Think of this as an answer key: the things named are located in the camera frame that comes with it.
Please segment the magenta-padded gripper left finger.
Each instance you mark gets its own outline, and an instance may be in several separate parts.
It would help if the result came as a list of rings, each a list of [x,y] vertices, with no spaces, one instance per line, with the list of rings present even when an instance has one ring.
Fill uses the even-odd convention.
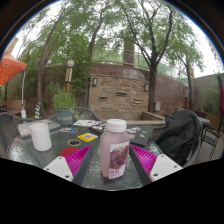
[[[76,185],[81,185],[92,156],[93,147],[89,145],[67,157],[58,156],[44,170]]]

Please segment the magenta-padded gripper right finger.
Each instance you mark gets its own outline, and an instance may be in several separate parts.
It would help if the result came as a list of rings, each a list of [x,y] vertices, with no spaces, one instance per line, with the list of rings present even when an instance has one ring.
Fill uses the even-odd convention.
[[[147,185],[182,169],[181,166],[165,154],[154,155],[134,145],[130,146],[129,154],[143,185]]]

